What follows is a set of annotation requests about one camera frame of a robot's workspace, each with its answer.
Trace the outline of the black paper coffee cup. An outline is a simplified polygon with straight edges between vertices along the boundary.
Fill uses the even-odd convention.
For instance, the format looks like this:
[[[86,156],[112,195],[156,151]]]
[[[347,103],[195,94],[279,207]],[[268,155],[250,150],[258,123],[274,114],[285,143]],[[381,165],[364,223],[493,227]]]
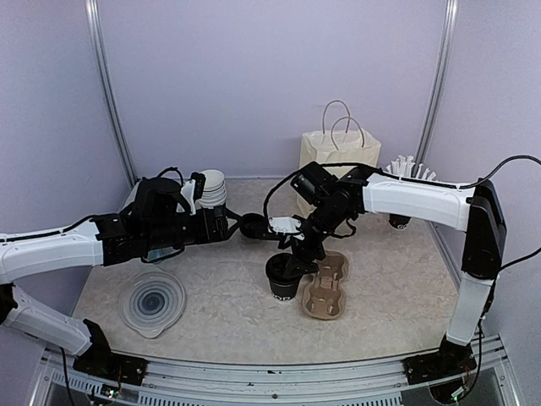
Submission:
[[[265,275],[269,280],[270,290],[272,295],[280,301],[294,299],[303,278],[303,274],[298,270],[293,270],[292,274],[286,274],[291,258],[291,254],[280,253],[273,255],[265,263]]]

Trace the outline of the black cup lid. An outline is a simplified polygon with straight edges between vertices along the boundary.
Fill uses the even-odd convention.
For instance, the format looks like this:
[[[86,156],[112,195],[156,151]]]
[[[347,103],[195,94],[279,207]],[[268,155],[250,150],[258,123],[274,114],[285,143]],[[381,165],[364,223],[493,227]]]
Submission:
[[[270,281],[285,284],[292,283],[293,281],[299,281],[303,277],[303,275],[298,279],[284,279],[282,277],[287,255],[288,253],[275,254],[265,263],[265,275]]]

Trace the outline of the stack of black lids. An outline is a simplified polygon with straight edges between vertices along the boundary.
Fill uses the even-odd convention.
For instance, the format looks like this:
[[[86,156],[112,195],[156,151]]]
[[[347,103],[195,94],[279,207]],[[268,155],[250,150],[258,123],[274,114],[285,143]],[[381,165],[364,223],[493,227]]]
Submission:
[[[249,239],[267,240],[271,238],[265,218],[258,213],[247,213],[242,216],[240,232]]]

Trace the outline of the brown pulp cup carrier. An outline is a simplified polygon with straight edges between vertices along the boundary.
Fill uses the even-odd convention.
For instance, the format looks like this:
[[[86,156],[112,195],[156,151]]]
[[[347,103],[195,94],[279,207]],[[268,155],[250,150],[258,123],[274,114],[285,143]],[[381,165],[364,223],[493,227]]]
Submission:
[[[317,264],[318,271],[303,290],[301,309],[309,317],[333,321],[340,318],[346,308],[342,283],[349,273],[349,260],[341,252],[328,251]]]

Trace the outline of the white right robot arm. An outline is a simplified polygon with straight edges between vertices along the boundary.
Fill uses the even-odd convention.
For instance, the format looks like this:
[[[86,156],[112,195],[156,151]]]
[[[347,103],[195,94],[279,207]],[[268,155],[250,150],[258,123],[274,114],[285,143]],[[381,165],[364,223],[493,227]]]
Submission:
[[[325,257],[323,243],[358,216],[390,214],[415,218],[463,233],[462,278],[445,332],[446,346],[435,352],[433,369],[448,376],[465,361],[466,347],[483,319],[502,267],[506,225],[494,185],[404,178],[361,163],[347,164],[338,178],[330,164],[310,162],[288,179],[314,210],[305,218],[272,217],[268,228],[291,239],[293,271],[310,272]]]

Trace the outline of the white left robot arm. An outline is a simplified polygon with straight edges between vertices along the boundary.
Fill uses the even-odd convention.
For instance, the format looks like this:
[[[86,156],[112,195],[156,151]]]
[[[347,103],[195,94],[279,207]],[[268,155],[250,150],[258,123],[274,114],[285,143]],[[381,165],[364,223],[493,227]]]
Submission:
[[[65,228],[1,237],[1,323],[55,344],[100,376],[118,368],[101,327],[78,320],[29,296],[18,282],[35,275],[114,266],[134,259],[156,263],[190,245],[226,241],[238,220],[226,207],[225,176],[216,169],[187,180],[160,173],[142,178],[121,211],[89,215]]]

